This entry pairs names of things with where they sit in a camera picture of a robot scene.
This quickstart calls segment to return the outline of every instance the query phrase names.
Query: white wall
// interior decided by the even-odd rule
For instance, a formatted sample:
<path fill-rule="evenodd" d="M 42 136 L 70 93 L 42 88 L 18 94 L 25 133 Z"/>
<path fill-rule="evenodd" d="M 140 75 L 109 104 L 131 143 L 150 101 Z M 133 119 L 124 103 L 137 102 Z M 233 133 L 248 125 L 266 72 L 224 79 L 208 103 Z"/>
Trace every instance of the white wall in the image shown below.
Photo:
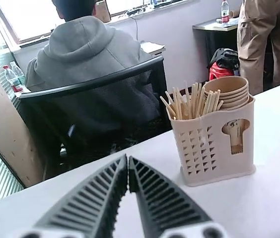
<path fill-rule="evenodd" d="M 238 9 L 242 0 L 229 0 L 232 10 Z M 166 45 L 163 53 L 168 90 L 184 88 L 188 84 L 207 80 L 207 60 L 203 33 L 192 26 L 220 17 L 221 0 L 195 0 L 145 14 L 138 19 L 139 41 Z M 111 25 L 136 38 L 136 24 L 127 19 Z M 15 52 L 15 57 L 25 71 L 28 62 L 46 42 Z"/>

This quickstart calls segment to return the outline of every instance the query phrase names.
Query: black hair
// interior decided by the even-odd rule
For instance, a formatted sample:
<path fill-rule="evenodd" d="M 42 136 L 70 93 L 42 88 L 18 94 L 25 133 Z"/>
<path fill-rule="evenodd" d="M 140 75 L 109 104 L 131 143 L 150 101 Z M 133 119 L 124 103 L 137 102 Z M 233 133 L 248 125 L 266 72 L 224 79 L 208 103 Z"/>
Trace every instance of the black hair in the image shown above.
<path fill-rule="evenodd" d="M 54 5 L 64 16 L 65 21 L 91 16 L 96 0 L 53 0 Z"/>

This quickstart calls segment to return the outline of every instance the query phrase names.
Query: khaki pants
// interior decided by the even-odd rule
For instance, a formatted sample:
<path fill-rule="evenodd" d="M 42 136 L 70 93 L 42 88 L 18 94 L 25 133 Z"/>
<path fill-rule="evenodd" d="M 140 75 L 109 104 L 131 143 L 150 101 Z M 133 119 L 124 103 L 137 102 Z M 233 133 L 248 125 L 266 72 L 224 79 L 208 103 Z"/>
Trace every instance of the khaki pants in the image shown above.
<path fill-rule="evenodd" d="M 241 76 L 249 80 L 250 93 L 263 92 L 263 72 L 268 36 L 274 53 L 274 86 L 280 85 L 280 0 L 243 0 L 237 45 Z"/>

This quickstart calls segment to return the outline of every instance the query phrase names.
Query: plastic bottle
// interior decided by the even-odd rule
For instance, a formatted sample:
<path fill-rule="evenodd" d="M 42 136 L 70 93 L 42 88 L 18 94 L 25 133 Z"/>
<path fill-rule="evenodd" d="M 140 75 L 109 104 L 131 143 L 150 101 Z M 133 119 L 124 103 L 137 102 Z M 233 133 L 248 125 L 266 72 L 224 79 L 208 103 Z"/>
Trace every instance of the plastic bottle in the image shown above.
<path fill-rule="evenodd" d="M 229 22 L 229 4 L 227 0 L 223 0 L 221 3 L 221 21 L 222 23 Z"/>
<path fill-rule="evenodd" d="M 16 74 L 16 76 L 17 76 L 18 80 L 20 81 L 20 83 L 22 85 L 24 85 L 25 84 L 25 76 L 24 76 L 24 73 L 22 72 L 22 70 L 19 68 L 19 66 L 16 65 L 16 63 L 14 61 L 12 61 L 10 63 L 10 65 L 12 67 L 11 69 L 12 69 L 13 73 Z"/>
<path fill-rule="evenodd" d="M 22 92 L 23 88 L 15 73 L 13 73 L 13 71 L 9 68 L 8 65 L 3 66 L 3 68 L 4 68 L 5 78 L 11 84 L 13 91 L 15 93 Z"/>

